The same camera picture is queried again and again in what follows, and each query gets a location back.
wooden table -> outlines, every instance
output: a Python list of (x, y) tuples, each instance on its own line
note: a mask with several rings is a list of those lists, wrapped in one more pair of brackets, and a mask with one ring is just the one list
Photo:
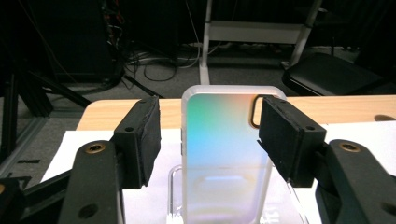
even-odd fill
[[(90, 104), (78, 131), (114, 130), (138, 100), (102, 100)], [(396, 119), (396, 95), (289, 97), (288, 101), (319, 124)], [(162, 129), (181, 127), (181, 100), (161, 99)]]

iridescent phone case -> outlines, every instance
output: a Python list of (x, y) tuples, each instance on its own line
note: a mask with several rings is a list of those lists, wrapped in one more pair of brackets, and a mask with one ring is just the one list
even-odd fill
[(272, 163), (254, 111), (265, 86), (194, 86), (182, 97), (184, 223), (258, 223)]

black chair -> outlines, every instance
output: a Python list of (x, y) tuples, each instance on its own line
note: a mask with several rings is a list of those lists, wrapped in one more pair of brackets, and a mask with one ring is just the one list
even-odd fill
[(334, 96), (370, 94), (391, 79), (332, 55), (314, 53), (287, 69), (282, 81), (302, 96)]

clear plastic stand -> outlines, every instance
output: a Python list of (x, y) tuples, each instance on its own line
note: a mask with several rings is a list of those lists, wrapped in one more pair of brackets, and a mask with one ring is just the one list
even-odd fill
[[(167, 223), (183, 223), (181, 165), (175, 166), (169, 172)], [(258, 223), (308, 223), (293, 187), (285, 183), (276, 169), (271, 172), (262, 215)]]

white surface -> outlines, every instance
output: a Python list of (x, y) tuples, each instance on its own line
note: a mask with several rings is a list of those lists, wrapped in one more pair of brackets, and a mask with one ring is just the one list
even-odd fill
[[(328, 131), (326, 142), (346, 139), (369, 148), (388, 173), (396, 175), (396, 121), (323, 125)], [(111, 131), (66, 132), (43, 181), (72, 168), (76, 151), (94, 140), (108, 140)], [(165, 223), (168, 196), (168, 172), (181, 164), (180, 130), (162, 130), (162, 149), (156, 160), (147, 188), (125, 190), (126, 223)], [(309, 223), (320, 223), (315, 187), (296, 189)]]

